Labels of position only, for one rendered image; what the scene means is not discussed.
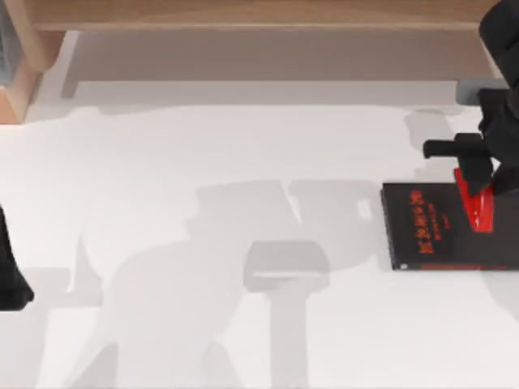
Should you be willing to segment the red glossy block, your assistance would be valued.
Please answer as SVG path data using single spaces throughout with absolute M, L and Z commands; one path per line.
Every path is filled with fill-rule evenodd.
M 484 187 L 476 194 L 471 194 L 469 183 L 462 177 L 461 169 L 455 168 L 453 172 L 461 203 L 472 231 L 474 233 L 492 233 L 495 210 L 492 185 Z

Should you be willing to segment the pale grey rounded box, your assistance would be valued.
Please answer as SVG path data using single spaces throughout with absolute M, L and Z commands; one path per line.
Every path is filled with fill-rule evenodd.
M 478 93 L 483 89 L 505 90 L 508 85 L 504 79 L 459 79 L 456 85 L 455 100 L 459 105 L 479 105 Z

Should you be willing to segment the black book with red lettering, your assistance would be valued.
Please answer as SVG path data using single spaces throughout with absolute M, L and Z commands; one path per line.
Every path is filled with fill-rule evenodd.
M 493 230 L 475 232 L 453 183 L 384 183 L 395 271 L 519 271 L 519 195 L 494 200 Z

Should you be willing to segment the wooden open shelf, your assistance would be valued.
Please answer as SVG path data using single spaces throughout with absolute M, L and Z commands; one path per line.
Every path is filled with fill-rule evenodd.
M 80 83 L 306 84 L 354 95 L 500 79 L 478 36 L 497 0 L 0 0 L 27 66 L 76 39 Z

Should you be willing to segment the pale wooden drawer front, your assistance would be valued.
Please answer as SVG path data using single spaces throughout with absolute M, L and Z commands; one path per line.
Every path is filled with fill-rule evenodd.
M 18 72 L 10 85 L 0 86 L 0 125 L 24 121 L 40 79 L 39 72 Z

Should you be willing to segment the grey pierced drawer inside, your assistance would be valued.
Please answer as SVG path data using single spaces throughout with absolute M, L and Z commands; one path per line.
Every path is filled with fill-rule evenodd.
M 12 84 L 21 58 L 22 48 L 19 38 L 6 5 L 3 0 L 0 0 L 0 86 Z

